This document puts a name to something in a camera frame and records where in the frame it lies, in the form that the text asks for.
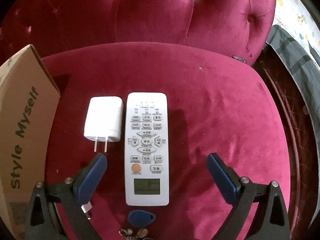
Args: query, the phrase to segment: orange button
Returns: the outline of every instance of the orange button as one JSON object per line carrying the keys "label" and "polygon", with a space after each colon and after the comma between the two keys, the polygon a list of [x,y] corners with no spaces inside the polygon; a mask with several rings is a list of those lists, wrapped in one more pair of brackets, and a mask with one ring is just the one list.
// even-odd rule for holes
{"label": "orange button", "polygon": [[139,173],[141,171],[141,166],[140,166],[140,164],[136,163],[136,164],[132,165],[131,169],[134,173]]}

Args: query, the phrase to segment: tufted backrest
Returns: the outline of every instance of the tufted backrest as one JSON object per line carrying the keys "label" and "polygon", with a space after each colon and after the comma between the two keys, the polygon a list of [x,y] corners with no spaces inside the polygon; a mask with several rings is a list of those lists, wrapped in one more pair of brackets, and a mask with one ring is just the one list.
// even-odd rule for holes
{"label": "tufted backrest", "polygon": [[176,43],[252,65],[276,0],[17,0],[0,25],[0,60],[34,44],[41,57],[122,42]]}

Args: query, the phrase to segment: white remote control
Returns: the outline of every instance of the white remote control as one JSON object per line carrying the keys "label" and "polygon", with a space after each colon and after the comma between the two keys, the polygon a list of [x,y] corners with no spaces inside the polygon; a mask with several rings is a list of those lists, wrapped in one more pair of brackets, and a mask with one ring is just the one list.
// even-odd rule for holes
{"label": "white remote control", "polygon": [[124,146],[125,199],[129,206],[169,203],[167,97],[131,93],[127,99]]}

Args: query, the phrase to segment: cardboard box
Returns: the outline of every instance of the cardboard box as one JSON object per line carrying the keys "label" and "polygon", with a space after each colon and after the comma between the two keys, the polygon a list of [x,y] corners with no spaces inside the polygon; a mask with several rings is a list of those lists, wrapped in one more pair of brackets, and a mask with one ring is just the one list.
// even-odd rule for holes
{"label": "cardboard box", "polygon": [[28,45],[0,67],[0,217],[24,239],[32,190],[44,180],[59,89]]}

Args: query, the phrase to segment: barcode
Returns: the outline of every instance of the barcode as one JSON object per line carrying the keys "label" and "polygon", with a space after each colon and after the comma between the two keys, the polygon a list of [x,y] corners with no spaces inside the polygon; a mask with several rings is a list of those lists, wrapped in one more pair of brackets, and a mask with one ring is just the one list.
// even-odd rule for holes
{"label": "barcode", "polygon": [[28,211],[27,202],[11,202],[10,203],[13,221],[16,226],[23,225],[26,222],[26,215]]}
{"label": "barcode", "polygon": [[19,233],[20,240],[24,240],[26,238],[25,232]]}

